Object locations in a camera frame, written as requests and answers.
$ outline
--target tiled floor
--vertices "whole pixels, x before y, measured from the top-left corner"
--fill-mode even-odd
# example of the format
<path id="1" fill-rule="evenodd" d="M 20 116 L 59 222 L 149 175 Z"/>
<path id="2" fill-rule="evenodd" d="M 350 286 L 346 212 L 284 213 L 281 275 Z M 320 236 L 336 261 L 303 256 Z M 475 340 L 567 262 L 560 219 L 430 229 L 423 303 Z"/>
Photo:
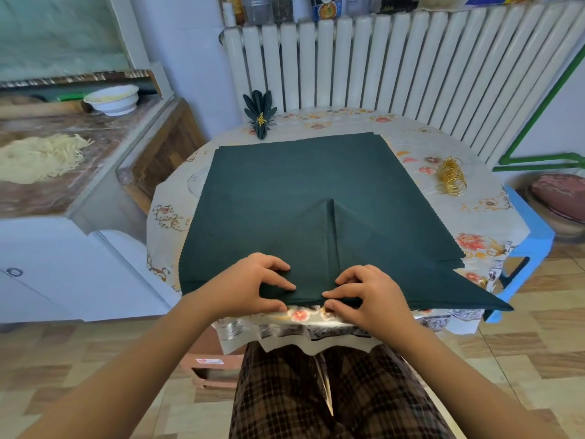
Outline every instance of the tiled floor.
<path id="1" fill-rule="evenodd" d="M 585 245 L 556 245 L 512 305 L 477 334 L 440 336 L 510 397 L 570 439 L 585 438 Z M 0 334 L 0 439 L 16 437 L 153 324 L 27 324 Z M 233 391 L 196 390 L 177 369 L 133 438 L 226 437 L 232 400 Z"/>

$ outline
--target red stool cushion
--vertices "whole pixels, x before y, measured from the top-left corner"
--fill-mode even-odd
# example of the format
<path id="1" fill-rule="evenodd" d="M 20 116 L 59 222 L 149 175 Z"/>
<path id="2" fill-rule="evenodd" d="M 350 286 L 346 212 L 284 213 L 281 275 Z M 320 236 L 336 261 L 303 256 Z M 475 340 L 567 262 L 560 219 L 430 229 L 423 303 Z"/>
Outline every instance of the red stool cushion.
<path id="1" fill-rule="evenodd" d="M 585 178 L 574 174 L 543 174 L 530 191 L 560 215 L 585 222 Z"/>

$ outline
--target gold wire coil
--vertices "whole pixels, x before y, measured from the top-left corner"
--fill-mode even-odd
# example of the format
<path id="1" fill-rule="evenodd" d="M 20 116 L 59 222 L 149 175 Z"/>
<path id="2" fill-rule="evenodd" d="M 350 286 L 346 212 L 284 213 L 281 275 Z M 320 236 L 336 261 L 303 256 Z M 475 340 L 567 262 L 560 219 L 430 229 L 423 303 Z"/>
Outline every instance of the gold wire coil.
<path id="1" fill-rule="evenodd" d="M 465 176 L 461 170 L 461 160 L 457 157 L 449 157 L 443 163 L 439 171 L 439 180 L 445 185 L 447 194 L 458 197 L 467 189 Z"/>

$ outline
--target plaid pants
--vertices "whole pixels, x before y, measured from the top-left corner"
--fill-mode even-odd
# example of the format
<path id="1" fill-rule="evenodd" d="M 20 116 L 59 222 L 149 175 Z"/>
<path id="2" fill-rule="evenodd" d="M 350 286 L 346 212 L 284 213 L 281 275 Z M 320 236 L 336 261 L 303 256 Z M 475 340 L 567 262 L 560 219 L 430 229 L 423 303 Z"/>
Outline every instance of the plaid pants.
<path id="1" fill-rule="evenodd" d="M 236 390 L 230 438 L 455 439 L 406 364 L 390 348 L 325 350 L 333 416 L 317 363 L 289 345 L 269 353 L 248 345 Z"/>

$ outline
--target round cabinet knob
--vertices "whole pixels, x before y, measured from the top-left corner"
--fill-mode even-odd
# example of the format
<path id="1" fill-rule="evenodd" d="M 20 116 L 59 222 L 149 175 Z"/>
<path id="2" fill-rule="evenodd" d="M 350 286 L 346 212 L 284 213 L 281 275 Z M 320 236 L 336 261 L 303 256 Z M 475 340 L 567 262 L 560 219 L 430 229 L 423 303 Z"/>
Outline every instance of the round cabinet knob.
<path id="1" fill-rule="evenodd" d="M 8 274 L 10 274 L 12 277 L 20 277 L 22 274 L 24 274 L 22 272 L 22 270 L 18 269 L 18 268 L 8 268 L 6 270 L 6 272 Z"/>

